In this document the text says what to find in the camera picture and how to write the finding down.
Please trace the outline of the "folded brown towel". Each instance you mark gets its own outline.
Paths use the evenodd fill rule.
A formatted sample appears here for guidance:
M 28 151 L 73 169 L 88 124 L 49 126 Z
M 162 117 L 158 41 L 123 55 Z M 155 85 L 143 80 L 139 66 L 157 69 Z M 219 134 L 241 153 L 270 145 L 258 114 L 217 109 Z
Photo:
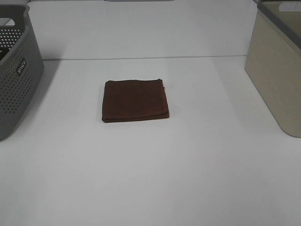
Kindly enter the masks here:
M 107 81 L 104 87 L 102 121 L 128 122 L 166 119 L 169 108 L 161 79 Z

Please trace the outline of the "beige plastic basket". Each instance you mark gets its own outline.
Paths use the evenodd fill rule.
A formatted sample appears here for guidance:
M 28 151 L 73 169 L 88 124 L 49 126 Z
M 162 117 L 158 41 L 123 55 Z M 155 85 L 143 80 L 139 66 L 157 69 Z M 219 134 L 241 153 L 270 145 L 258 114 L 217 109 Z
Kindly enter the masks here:
M 301 136 L 301 2 L 260 0 L 245 71 L 283 132 Z

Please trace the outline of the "grey perforated plastic basket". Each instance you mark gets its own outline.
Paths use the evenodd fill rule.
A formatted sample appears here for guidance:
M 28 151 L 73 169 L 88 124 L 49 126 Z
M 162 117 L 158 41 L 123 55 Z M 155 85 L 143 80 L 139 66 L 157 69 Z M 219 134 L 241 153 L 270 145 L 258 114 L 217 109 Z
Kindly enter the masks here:
M 44 71 L 29 6 L 2 4 L 0 17 L 0 138 L 9 137 L 26 111 Z

